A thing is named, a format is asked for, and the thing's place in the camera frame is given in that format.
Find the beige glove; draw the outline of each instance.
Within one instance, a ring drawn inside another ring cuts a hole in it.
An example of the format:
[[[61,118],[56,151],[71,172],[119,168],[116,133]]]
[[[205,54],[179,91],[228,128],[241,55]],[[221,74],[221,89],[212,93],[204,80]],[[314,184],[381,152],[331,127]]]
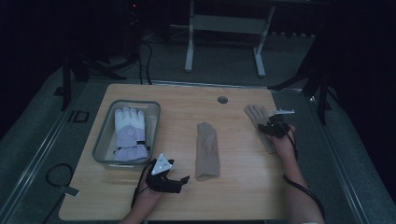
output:
[[[266,125],[268,122],[268,112],[265,107],[263,105],[247,105],[244,110],[253,122],[257,134],[259,135],[260,140],[262,140],[262,143],[264,144],[268,153],[275,153],[276,150],[274,144],[270,139],[268,139],[265,133],[259,131],[259,123]]]
[[[213,176],[219,176],[220,159],[216,130],[206,122],[199,123],[197,129],[195,178],[206,180]]]

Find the table leg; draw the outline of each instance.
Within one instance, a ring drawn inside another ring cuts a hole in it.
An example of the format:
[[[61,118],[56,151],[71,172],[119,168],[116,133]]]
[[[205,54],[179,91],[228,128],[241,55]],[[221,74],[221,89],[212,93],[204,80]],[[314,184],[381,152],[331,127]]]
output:
[[[194,57],[194,1],[190,0],[190,26],[189,26],[189,46],[187,48],[186,66],[184,70],[186,72],[192,71],[192,60]]]
[[[268,35],[268,30],[270,28],[270,24],[271,24],[273,15],[274,15],[274,11],[275,11],[275,7],[271,7],[270,11],[268,13],[267,19],[266,19],[264,26],[262,28],[262,36],[260,39],[260,43],[257,47],[253,48],[254,59],[256,60],[257,73],[258,73],[259,77],[265,77],[264,64],[262,62],[262,47],[264,45],[265,38]]]

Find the wooden table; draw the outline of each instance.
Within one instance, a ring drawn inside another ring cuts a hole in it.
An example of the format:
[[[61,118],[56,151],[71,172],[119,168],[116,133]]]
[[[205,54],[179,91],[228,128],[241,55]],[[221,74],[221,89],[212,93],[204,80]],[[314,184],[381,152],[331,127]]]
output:
[[[218,102],[228,98],[227,104]],[[165,194],[148,220],[246,220],[285,218],[283,170],[276,154],[268,154],[244,112],[249,104],[275,110],[265,89],[204,86],[111,84],[82,151],[59,216],[63,220],[117,220],[130,210],[140,172],[107,169],[92,157],[92,149],[112,102],[156,101],[162,112],[153,158],[160,153],[175,164],[168,177],[190,181],[179,194]],[[210,123],[218,133],[220,177],[197,181],[197,124]]]

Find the motion capture marker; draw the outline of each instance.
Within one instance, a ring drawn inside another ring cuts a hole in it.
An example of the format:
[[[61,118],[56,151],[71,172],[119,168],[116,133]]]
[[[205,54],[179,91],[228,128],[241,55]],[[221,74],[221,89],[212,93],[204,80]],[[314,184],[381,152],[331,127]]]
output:
[[[225,105],[228,103],[228,99],[225,96],[219,96],[218,98],[219,103],[221,103],[222,105]]]
[[[166,159],[165,156],[161,153],[160,157],[154,165],[154,168],[152,169],[151,174],[157,175],[167,170],[170,170],[171,168],[172,164],[169,163],[168,159]]]

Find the hand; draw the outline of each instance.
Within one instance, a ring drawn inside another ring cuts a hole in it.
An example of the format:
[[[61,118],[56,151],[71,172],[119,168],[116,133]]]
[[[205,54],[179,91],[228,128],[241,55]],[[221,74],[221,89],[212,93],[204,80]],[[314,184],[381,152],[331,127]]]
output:
[[[285,134],[281,138],[267,135],[267,137],[273,142],[276,152],[282,161],[288,160],[290,158],[295,159],[295,152],[294,152],[294,146],[293,146],[295,144],[295,139],[294,139],[295,130],[296,130],[296,128],[294,126],[290,125],[288,134]]]
[[[150,188],[146,184],[146,177],[149,169],[146,170],[142,177],[139,190],[134,202],[134,206],[128,215],[121,221],[124,224],[140,224],[143,220],[151,213],[157,202],[164,195],[163,192],[157,192]]]

